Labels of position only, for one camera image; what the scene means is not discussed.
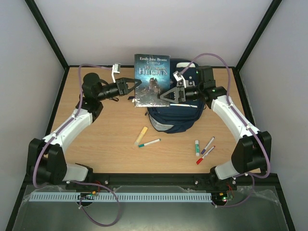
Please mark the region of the navy blue student backpack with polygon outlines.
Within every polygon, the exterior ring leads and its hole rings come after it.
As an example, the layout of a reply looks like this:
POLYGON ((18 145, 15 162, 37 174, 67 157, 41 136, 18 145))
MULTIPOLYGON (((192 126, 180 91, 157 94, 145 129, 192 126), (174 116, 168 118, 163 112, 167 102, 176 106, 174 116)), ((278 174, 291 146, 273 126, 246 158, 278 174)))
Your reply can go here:
MULTIPOLYGON (((175 71, 181 72, 189 63, 186 59, 170 59, 170 85, 167 90, 176 87, 176 80, 173 76, 175 71)), ((192 82, 192 85, 199 84, 197 76, 198 64, 193 63, 183 74, 185 80, 192 82)), ((167 134, 185 132, 201 117, 205 103, 201 100, 190 100, 183 103, 170 103, 169 107, 148 107, 147 115, 153 128, 167 134)))

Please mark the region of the dark blue hardcover book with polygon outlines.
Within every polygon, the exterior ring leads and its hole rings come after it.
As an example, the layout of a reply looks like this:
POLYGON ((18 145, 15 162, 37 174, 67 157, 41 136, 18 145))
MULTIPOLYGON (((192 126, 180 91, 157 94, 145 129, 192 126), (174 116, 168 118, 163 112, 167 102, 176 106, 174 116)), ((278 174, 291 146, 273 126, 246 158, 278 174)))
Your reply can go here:
POLYGON ((170 89, 170 56, 135 54, 134 71, 141 81, 135 89, 135 107, 168 107, 159 96, 170 89))

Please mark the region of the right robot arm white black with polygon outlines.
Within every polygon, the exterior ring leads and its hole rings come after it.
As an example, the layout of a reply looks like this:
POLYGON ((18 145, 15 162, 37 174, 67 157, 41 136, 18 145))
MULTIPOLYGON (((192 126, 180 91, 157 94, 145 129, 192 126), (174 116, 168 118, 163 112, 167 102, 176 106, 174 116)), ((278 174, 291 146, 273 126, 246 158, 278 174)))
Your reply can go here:
POLYGON ((162 93, 159 98, 171 103, 183 103, 188 100, 202 100, 208 108, 215 112, 231 131, 236 147, 230 161, 213 167, 210 172, 210 184, 221 188, 228 178, 251 175, 257 168, 266 167, 266 178, 270 173, 271 135, 261 132, 241 113, 233 103, 229 92, 222 86, 216 86, 213 71, 208 66, 196 69, 198 83, 184 80, 179 72, 174 73, 177 80, 175 87, 162 93))

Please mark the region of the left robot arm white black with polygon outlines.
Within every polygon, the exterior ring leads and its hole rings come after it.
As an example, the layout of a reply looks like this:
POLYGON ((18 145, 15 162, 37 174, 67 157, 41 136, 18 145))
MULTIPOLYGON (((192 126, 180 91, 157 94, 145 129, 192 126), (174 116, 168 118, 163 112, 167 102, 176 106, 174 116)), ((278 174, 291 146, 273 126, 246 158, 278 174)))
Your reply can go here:
POLYGON ((35 187, 38 180, 58 185, 63 181, 84 181, 89 167, 68 164, 65 152, 73 140, 100 115, 103 100, 127 95, 141 84, 140 79, 119 78, 113 83, 100 79, 96 73, 83 78, 80 100, 72 115, 54 132, 43 139, 33 139, 28 147, 27 173, 35 187))

